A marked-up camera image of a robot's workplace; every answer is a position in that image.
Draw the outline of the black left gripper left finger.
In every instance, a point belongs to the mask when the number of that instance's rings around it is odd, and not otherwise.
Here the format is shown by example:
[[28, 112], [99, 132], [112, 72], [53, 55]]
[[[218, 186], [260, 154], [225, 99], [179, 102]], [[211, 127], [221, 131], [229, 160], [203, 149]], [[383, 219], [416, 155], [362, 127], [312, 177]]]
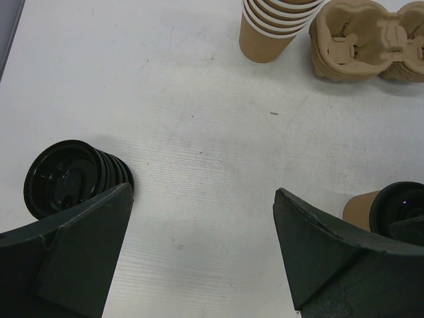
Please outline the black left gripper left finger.
[[121, 184], [1, 233], [1, 316], [101, 317], [132, 207]]

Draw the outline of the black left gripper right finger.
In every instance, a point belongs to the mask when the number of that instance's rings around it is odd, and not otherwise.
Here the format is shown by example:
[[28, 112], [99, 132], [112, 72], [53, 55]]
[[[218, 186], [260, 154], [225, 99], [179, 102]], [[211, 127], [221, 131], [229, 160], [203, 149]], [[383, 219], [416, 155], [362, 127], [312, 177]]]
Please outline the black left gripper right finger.
[[273, 215], [302, 317], [423, 316], [423, 247], [360, 229], [284, 188]]

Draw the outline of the brown cup with black lid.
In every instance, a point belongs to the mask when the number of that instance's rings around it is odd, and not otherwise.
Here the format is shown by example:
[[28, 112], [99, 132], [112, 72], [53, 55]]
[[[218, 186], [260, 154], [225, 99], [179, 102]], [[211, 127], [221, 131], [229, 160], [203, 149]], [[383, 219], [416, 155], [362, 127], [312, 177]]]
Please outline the brown cup with black lid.
[[395, 182], [354, 196], [342, 219], [377, 235], [423, 246], [423, 184]]

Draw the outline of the stack of brown paper cups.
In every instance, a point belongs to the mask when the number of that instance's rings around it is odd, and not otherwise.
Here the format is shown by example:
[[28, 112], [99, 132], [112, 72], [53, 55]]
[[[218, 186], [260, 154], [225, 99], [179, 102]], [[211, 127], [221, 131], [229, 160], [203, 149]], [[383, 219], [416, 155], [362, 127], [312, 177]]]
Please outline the stack of brown paper cups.
[[239, 47], [252, 62], [274, 61], [311, 22], [320, 0], [243, 0]]

